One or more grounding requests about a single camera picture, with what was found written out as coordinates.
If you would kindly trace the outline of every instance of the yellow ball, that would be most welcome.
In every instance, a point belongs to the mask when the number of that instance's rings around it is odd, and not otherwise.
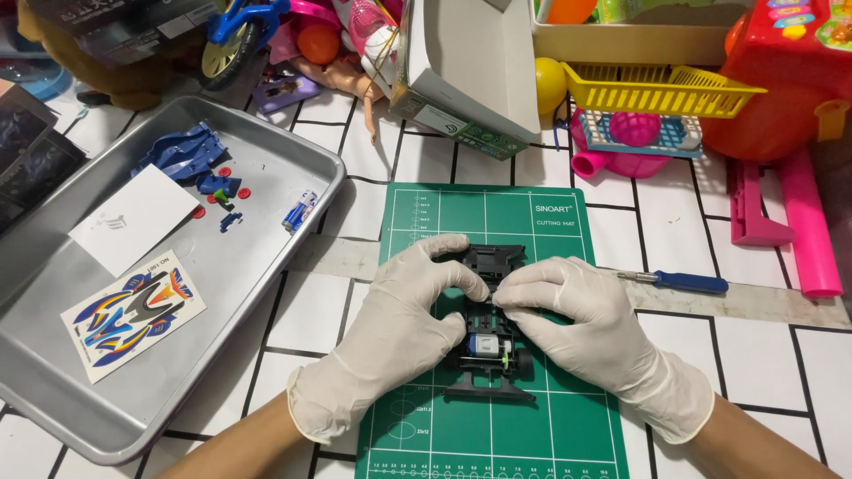
[[[538,94],[538,114],[552,113],[562,103],[568,91],[565,68],[551,58],[535,59],[535,87]]]

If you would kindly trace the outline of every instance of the hand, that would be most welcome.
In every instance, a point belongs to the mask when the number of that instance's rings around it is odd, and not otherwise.
[[[710,417],[715,395],[704,373],[648,340],[614,274],[552,257],[507,276],[492,300],[553,362],[635,406],[668,442],[689,441]]]
[[[485,301],[488,286],[458,261],[432,258],[468,245],[464,234],[441,234],[421,239],[379,267],[340,345],[290,375],[290,412],[303,435],[329,444],[361,421],[376,399],[435,367],[461,342],[467,332],[462,315],[450,313],[438,321],[429,308],[448,287]]]

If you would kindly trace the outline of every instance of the orange ball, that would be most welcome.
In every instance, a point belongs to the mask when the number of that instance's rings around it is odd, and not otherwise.
[[[330,26],[314,24],[305,27],[296,39],[302,55],[311,63],[326,65],[337,58],[340,39]]]

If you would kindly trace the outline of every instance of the sticker sheet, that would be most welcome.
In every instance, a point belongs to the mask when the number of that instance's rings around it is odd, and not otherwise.
[[[169,251],[62,313],[97,383],[207,308]]]

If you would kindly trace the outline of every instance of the blue screwdriver handle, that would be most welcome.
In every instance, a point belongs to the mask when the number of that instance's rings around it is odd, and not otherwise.
[[[658,278],[653,283],[654,286],[666,286],[673,290],[708,294],[723,294],[728,290],[728,282],[722,278],[686,273],[664,273],[662,271],[654,271],[653,273]]]

